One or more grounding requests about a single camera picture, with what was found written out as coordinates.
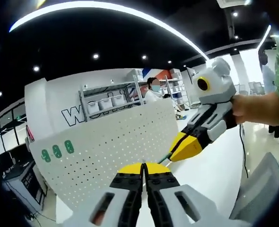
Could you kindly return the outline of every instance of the face mask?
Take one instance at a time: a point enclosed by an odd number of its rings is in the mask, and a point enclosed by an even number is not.
[[[151,85],[152,91],[158,92],[160,90],[160,85]]]

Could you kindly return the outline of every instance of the black pants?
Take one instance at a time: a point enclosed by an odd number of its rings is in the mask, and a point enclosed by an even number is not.
[[[279,126],[269,125],[269,133],[274,132],[274,138],[279,138]]]

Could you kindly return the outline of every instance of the ceiling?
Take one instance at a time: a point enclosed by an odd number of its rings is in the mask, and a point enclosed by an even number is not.
[[[182,68],[204,59],[183,40],[144,19],[108,9],[65,9],[35,18],[8,33],[21,16],[33,11],[29,1],[8,9],[0,4],[0,111],[24,96],[24,86],[79,72],[113,68]],[[47,0],[42,6],[63,1]],[[262,38],[268,18],[252,7],[221,9],[216,0],[108,0],[160,19],[202,51],[230,45],[209,58],[232,53],[238,42]],[[231,14],[237,11],[238,17]],[[238,47],[248,49],[258,43]],[[93,59],[98,53],[100,58]]]

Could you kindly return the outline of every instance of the floor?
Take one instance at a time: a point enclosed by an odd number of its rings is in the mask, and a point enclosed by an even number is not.
[[[189,111],[188,115],[194,114],[196,111]],[[274,141],[273,135],[268,134],[268,126],[264,124],[256,124],[246,122],[244,125],[245,128],[245,152],[246,152],[246,166],[248,169],[248,174],[250,175],[256,166],[260,163],[262,158],[267,152],[272,152],[274,157],[279,160],[279,144]],[[245,182],[246,174],[243,170],[242,182]],[[52,190],[48,191],[47,197],[44,203],[44,210],[41,212],[42,215],[51,218],[53,220],[55,217],[55,204],[56,196]],[[54,221],[38,215],[37,219],[34,219],[32,225],[34,227],[55,227],[61,226],[56,224]]]

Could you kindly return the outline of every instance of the white pegboard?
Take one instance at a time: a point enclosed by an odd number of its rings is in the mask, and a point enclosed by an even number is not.
[[[164,99],[71,127],[31,143],[30,150],[51,188],[74,210],[90,192],[109,186],[123,166],[159,161],[177,133],[171,101]]]

